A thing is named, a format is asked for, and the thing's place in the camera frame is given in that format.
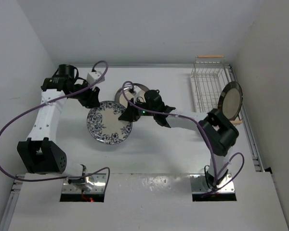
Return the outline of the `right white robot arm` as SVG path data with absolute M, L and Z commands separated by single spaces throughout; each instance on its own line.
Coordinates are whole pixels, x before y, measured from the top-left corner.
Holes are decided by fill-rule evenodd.
M 219 109 L 212 109 L 204 119 L 198 120 L 196 113 L 184 114 L 175 107 L 166 105 L 159 90 L 146 91 L 143 102 L 137 100 L 139 91 L 133 86 L 122 87 L 121 95 L 127 100 L 128 106 L 119 117 L 120 121 L 136 122 L 147 113 L 161 127 L 198 132 L 210 152 L 210 165 L 205 172 L 207 187 L 212 191 L 217 189 L 228 173 L 228 151 L 239 136 L 238 130 Z

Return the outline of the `dark rimmed cream plate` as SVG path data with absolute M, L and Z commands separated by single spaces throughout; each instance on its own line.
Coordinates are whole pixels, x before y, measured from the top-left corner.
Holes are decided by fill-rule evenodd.
M 134 83 L 133 85 L 138 85 L 138 86 L 144 86 L 144 87 L 147 87 L 143 84 L 139 84 L 139 83 Z M 125 92 L 125 95 L 127 93 L 127 90 L 129 88 L 129 85 L 125 86 L 124 87 L 124 92 Z M 128 106 L 128 102 L 127 100 L 125 99 L 125 97 L 123 96 L 123 93 L 122 93 L 122 88 L 120 88 L 116 95 L 115 95 L 115 102 L 119 103 L 119 104 L 122 104 L 125 108 L 127 108 Z

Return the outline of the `black checkered rim plate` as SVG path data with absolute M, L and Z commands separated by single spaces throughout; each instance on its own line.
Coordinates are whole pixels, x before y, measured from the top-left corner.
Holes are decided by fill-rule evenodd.
M 236 81 L 229 82 L 221 92 L 218 109 L 231 121 L 235 120 L 243 103 L 243 91 Z

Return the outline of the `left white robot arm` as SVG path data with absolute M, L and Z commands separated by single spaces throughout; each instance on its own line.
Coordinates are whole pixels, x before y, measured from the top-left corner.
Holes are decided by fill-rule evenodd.
M 93 185 L 91 177 L 86 177 L 86 167 L 68 160 L 65 152 L 56 144 L 56 132 L 62 109 L 67 101 L 66 95 L 84 90 L 73 98 L 88 109 L 98 107 L 99 88 L 87 89 L 101 76 L 92 70 L 81 84 L 77 81 L 76 67 L 61 64 L 52 77 L 46 78 L 41 86 L 41 105 L 34 126 L 26 141 L 20 141 L 17 151 L 29 173 L 55 174 L 69 177 L 68 183 L 89 192 Z

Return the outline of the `blue floral plate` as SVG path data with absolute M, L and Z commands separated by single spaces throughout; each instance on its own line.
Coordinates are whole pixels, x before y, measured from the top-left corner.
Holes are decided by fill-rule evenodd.
M 132 131 L 132 123 L 118 118 L 126 108 L 114 101 L 103 101 L 99 107 L 90 109 L 87 129 L 98 142 L 114 145 L 124 142 Z

